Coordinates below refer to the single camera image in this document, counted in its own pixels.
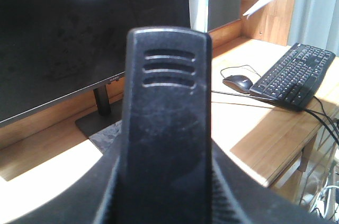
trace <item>wooden panel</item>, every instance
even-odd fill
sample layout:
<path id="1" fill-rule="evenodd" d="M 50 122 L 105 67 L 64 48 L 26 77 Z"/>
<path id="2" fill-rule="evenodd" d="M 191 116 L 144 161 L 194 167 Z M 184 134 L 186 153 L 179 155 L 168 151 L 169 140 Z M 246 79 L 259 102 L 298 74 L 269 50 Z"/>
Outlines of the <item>wooden panel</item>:
<path id="1" fill-rule="evenodd" d="M 241 15 L 258 0 L 241 0 Z M 246 19 L 242 35 L 286 46 L 295 0 L 274 0 Z"/>
<path id="2" fill-rule="evenodd" d="M 238 38 L 241 34 L 241 27 L 241 20 L 235 20 L 209 31 L 209 34 L 212 38 L 213 48 L 219 47 L 231 40 Z"/>
<path id="3" fill-rule="evenodd" d="M 124 79 L 108 85 L 109 97 L 122 93 L 123 86 Z M 95 106 L 95 98 L 93 92 L 89 91 L 0 128 L 0 149 L 29 137 L 92 106 Z"/>
<path id="4" fill-rule="evenodd" d="M 277 188 L 274 185 L 272 185 L 270 189 L 274 191 L 276 194 L 289 200 L 290 202 L 294 204 L 298 204 L 299 203 L 298 187 L 300 185 L 301 177 L 302 177 L 302 172 L 299 170 L 296 170 L 282 187 Z"/>
<path id="5" fill-rule="evenodd" d="M 276 190 L 281 189 L 285 183 L 291 179 L 291 176 L 298 170 L 298 167 L 301 164 L 301 155 L 302 152 L 300 152 L 296 158 L 291 161 L 291 163 L 285 168 L 285 170 L 278 176 L 277 179 L 275 179 L 274 183 L 271 185 L 271 187 L 274 187 Z"/>
<path id="6" fill-rule="evenodd" d="M 301 156 L 301 163 L 298 167 L 299 171 L 305 172 L 313 151 L 314 144 L 316 142 L 317 135 L 314 135 L 310 142 L 303 148 L 302 156 Z"/>

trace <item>monitor screen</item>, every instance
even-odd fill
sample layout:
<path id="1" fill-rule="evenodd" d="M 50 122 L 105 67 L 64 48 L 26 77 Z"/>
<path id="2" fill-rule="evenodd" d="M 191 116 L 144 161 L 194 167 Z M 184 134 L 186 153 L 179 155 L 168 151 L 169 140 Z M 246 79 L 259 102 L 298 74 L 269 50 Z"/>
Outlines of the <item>monitor screen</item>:
<path id="1" fill-rule="evenodd" d="M 189 0 L 0 0 L 0 127 L 122 77 L 152 25 L 189 27 Z"/>

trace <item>black keyboard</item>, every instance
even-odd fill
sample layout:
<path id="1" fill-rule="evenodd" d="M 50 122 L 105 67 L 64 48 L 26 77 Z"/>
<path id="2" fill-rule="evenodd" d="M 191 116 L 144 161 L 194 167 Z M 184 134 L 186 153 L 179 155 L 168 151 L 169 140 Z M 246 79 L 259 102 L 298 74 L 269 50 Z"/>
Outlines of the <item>black keyboard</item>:
<path id="1" fill-rule="evenodd" d="M 301 111 L 320 87 L 334 58 L 333 52 L 296 43 L 251 87 L 249 94 Z"/>

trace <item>black cable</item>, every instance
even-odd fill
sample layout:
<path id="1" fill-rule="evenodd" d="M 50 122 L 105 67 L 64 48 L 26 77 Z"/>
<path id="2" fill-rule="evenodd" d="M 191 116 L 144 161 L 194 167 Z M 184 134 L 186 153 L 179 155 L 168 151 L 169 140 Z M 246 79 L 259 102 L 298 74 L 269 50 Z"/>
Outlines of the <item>black cable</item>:
<path id="1" fill-rule="evenodd" d="M 241 68 L 241 67 L 245 67 L 245 66 L 248 66 L 249 68 L 252 69 L 252 71 L 250 71 L 249 69 L 247 69 L 247 70 L 249 70 L 250 72 L 253 72 L 253 73 L 255 73 L 255 74 L 257 74 L 258 76 L 261 77 L 261 75 L 260 75 L 258 72 L 256 72 L 256 70 L 255 70 L 251 65 L 248 65 L 248 64 L 240 65 L 240 66 L 231 66 L 231 67 L 224 68 L 224 69 L 222 69 L 222 70 L 220 71 L 220 74 L 221 74 L 221 76 L 222 76 L 223 78 L 225 78 L 224 75 L 222 74 L 222 72 L 223 72 L 225 69 Z"/>
<path id="2" fill-rule="evenodd" d="M 258 101 L 270 101 L 270 102 L 274 102 L 274 100 L 272 100 L 271 98 L 263 98 L 263 97 L 257 97 L 257 96 L 251 96 L 251 95 L 245 95 L 245 94 L 237 94 L 237 93 L 226 93 L 226 92 L 220 92 L 220 91 L 214 91 L 214 90 L 212 90 L 212 92 L 213 93 L 225 94 L 225 95 L 232 95 L 232 96 L 252 98 L 252 99 L 258 100 Z"/>
<path id="3" fill-rule="evenodd" d="M 320 114 L 322 116 L 326 116 L 324 113 L 321 113 L 321 112 L 318 112 L 318 111 L 315 111 L 315 110 L 312 110 L 312 109 L 308 109 L 308 110 L 311 110 L 312 112 L 316 113 L 316 114 Z"/>
<path id="4" fill-rule="evenodd" d="M 321 218 L 324 218 L 323 215 L 322 215 L 322 213 L 320 212 L 320 209 L 317 208 L 317 207 L 315 207 L 315 208 L 312 210 L 311 213 L 314 213 L 316 210 L 318 211 L 319 216 L 320 216 Z"/>
<path id="5" fill-rule="evenodd" d="M 304 109 L 305 112 L 309 113 L 310 115 L 312 115 L 314 118 L 316 118 L 325 128 L 326 130 L 331 134 L 331 136 L 333 137 L 334 141 L 337 143 L 337 145 L 339 146 L 339 140 L 337 139 L 337 137 L 333 134 L 333 131 L 327 126 L 327 124 L 319 117 L 317 116 L 312 110 L 310 109 Z"/>
<path id="6" fill-rule="evenodd" d="M 322 108 L 322 111 L 324 113 L 324 116 L 327 118 L 328 122 L 332 125 L 333 127 L 333 130 L 335 131 L 335 133 L 337 134 L 337 137 L 339 138 L 339 131 L 338 131 L 338 128 L 335 126 L 333 120 L 331 119 L 331 117 L 329 117 L 324 109 L 324 105 L 323 103 L 321 102 L 321 100 L 319 100 L 316 96 L 313 96 L 319 103 L 320 103 L 320 106 Z"/>
<path id="7" fill-rule="evenodd" d="M 328 220 L 332 220 L 332 218 L 335 216 L 335 214 L 337 213 L 337 210 L 339 208 L 339 204 L 337 205 L 335 211 L 334 211 L 334 214 L 328 219 Z"/>

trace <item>computer mouse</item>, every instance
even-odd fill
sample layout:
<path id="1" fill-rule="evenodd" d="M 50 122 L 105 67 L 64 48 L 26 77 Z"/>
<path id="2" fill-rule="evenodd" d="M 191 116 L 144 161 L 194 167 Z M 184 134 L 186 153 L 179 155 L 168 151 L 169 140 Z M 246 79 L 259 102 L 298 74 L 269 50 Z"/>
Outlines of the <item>computer mouse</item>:
<path id="1" fill-rule="evenodd" d="M 249 93 L 249 89 L 253 85 L 252 81 L 243 75 L 231 75 L 225 77 L 222 82 L 233 90 L 245 94 Z"/>

